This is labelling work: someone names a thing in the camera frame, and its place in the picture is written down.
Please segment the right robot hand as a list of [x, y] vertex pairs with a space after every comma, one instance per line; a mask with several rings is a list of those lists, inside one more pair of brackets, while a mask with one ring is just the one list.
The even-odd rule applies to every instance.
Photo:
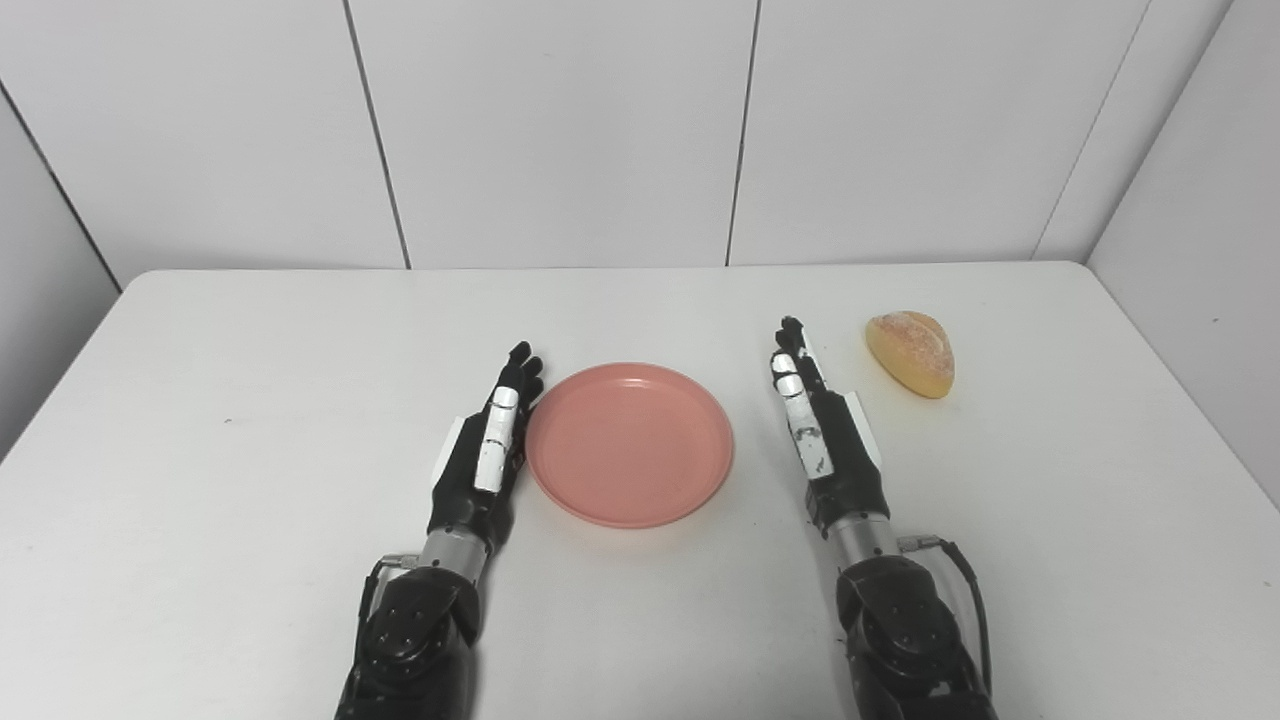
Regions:
[[805, 507], [827, 533], [845, 518], [890, 520], [881, 461], [858, 398], [828, 387], [805, 325], [783, 316], [771, 375], [806, 478]]

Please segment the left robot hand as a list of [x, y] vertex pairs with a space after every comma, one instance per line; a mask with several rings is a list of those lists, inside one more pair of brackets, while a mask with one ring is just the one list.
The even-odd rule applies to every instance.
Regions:
[[543, 361], [527, 341], [509, 351], [486, 402], [462, 420], [431, 493], [430, 532], [466, 530], [492, 552], [509, 538], [515, 480], [526, 436], [544, 391]]

